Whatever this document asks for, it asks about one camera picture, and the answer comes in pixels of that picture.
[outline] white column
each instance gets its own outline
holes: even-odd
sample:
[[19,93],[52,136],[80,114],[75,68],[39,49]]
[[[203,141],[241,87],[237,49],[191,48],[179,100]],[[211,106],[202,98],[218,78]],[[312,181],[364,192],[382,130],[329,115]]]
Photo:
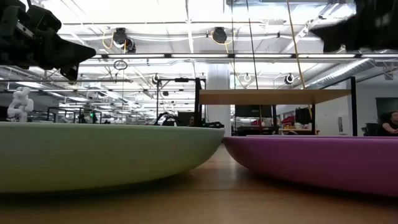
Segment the white column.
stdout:
[[[228,64],[210,64],[207,73],[207,90],[229,90]],[[231,105],[208,105],[207,122],[219,121],[225,125],[225,136],[231,136]]]

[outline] pink bowl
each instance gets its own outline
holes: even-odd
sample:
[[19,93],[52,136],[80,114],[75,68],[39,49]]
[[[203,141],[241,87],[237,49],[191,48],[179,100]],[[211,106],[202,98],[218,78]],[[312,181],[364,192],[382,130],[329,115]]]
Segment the pink bowl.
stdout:
[[398,139],[229,137],[242,166],[278,179],[398,197]]

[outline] wooden shelf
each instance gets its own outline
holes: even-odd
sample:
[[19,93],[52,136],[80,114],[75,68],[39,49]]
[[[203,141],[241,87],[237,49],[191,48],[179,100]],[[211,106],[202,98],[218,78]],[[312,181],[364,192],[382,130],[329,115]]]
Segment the wooden shelf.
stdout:
[[200,90],[202,105],[311,105],[351,94],[351,90]]

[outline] green bowl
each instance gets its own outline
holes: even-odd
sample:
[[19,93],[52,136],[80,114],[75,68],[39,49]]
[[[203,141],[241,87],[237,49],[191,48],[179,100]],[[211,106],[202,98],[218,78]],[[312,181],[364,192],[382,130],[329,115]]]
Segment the green bowl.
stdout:
[[133,184],[196,168],[224,129],[0,123],[0,193]]

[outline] white robot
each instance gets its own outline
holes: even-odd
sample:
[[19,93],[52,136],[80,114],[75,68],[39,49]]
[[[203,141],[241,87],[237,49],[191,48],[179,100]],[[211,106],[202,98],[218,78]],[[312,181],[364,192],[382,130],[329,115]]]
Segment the white robot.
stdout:
[[11,104],[8,107],[7,113],[9,118],[19,118],[19,122],[27,121],[27,113],[33,111],[33,100],[29,99],[28,94],[30,88],[18,87],[17,91],[14,92]]

